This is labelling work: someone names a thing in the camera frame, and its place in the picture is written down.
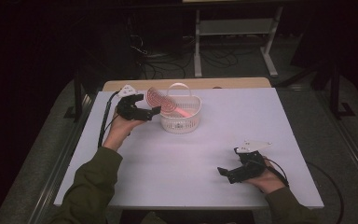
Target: plastic basket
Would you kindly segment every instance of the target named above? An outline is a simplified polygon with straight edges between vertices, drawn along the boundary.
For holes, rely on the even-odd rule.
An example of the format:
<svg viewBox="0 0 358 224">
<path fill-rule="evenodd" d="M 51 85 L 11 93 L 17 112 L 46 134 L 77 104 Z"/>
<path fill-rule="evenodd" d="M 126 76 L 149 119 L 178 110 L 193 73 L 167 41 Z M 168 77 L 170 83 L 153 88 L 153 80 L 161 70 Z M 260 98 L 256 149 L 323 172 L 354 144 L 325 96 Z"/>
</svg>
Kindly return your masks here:
<svg viewBox="0 0 358 224">
<path fill-rule="evenodd" d="M 170 89 L 177 86 L 187 88 L 189 95 L 170 95 Z M 167 95 L 173 98 L 178 108 L 191 116 L 185 118 L 176 111 L 160 113 L 162 127 L 169 133 L 191 133 L 196 130 L 200 124 L 201 99 L 192 95 L 191 89 L 183 83 L 173 83 L 167 89 Z"/>
</svg>

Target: hand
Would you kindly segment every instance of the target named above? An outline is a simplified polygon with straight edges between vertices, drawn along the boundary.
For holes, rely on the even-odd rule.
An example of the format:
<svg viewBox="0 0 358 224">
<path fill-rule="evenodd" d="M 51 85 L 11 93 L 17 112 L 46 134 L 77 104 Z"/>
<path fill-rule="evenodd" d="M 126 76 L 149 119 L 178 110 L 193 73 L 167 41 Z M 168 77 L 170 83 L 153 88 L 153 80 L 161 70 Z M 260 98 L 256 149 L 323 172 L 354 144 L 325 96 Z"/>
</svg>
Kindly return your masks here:
<svg viewBox="0 0 358 224">
<path fill-rule="evenodd" d="M 145 123 L 143 120 L 126 120 L 117 114 L 113 115 L 114 120 L 110 126 L 109 134 L 103 142 L 103 147 L 118 151 L 124 142 L 124 139 L 130 134 L 133 128 Z"/>
<path fill-rule="evenodd" d="M 264 162 L 266 163 L 267 166 L 273 167 L 272 164 L 269 162 L 269 160 L 267 160 L 266 158 L 264 159 Z M 285 187 L 285 185 L 280 180 L 280 178 L 277 177 L 268 169 L 266 169 L 264 173 L 261 174 L 260 176 L 252 179 L 247 179 L 245 180 L 245 182 L 255 185 L 266 194 L 269 194 L 277 189 L 281 189 Z"/>
</svg>

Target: white cardboard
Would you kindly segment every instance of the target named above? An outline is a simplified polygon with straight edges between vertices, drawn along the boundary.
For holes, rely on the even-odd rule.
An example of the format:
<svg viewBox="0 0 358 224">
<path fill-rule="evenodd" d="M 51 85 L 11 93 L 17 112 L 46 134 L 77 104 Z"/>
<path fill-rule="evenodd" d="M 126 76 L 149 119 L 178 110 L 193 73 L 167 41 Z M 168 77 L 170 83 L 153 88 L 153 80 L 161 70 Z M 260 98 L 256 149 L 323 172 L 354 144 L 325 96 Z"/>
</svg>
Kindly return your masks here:
<svg viewBox="0 0 358 224">
<path fill-rule="evenodd" d="M 218 166 L 228 170 L 241 166 L 233 148 L 245 140 L 255 140 L 272 143 L 260 153 L 280 164 L 300 203 L 310 208 L 324 206 L 275 89 L 192 91 L 202 101 L 200 126 L 192 133 L 167 133 L 157 115 L 136 127 L 119 150 L 124 160 L 109 205 L 144 209 L 265 208 L 268 205 L 258 189 L 246 183 L 229 184 L 217 171 Z M 62 203 L 76 169 L 95 154 L 111 94 L 98 94 L 54 204 Z M 117 102 L 115 97 L 112 107 Z M 145 100 L 137 105 L 150 108 Z"/>
</svg>

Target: basket handle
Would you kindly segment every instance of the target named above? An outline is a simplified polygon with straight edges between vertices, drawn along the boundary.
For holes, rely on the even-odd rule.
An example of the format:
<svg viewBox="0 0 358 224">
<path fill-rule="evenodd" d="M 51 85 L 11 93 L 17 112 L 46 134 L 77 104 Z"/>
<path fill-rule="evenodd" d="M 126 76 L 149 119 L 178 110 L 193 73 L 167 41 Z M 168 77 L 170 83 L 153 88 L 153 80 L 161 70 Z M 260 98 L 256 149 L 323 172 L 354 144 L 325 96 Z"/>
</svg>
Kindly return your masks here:
<svg viewBox="0 0 358 224">
<path fill-rule="evenodd" d="M 185 83 L 182 83 L 182 82 L 175 82 L 175 83 L 173 83 L 173 84 L 167 89 L 167 95 L 170 95 L 170 90 L 171 90 L 173 87 L 176 87 L 176 86 L 185 87 L 186 89 L 188 89 L 189 96 L 192 96 L 192 94 L 191 94 L 191 89 L 190 89 Z"/>
</svg>

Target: olive green jacket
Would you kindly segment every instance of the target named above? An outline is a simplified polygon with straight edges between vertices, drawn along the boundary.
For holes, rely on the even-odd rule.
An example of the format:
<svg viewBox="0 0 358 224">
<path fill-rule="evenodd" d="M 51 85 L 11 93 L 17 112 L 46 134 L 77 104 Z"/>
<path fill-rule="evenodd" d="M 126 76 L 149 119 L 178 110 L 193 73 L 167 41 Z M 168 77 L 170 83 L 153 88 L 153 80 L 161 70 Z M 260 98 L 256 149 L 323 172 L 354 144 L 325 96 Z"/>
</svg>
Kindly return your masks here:
<svg viewBox="0 0 358 224">
<path fill-rule="evenodd" d="M 105 224 L 106 207 L 115 193 L 121 161 L 118 153 L 100 147 L 91 161 L 77 169 L 74 184 L 65 193 L 62 205 L 50 223 Z M 273 223 L 318 223 L 318 218 L 298 203 L 288 188 L 270 193 L 266 200 Z"/>
</svg>

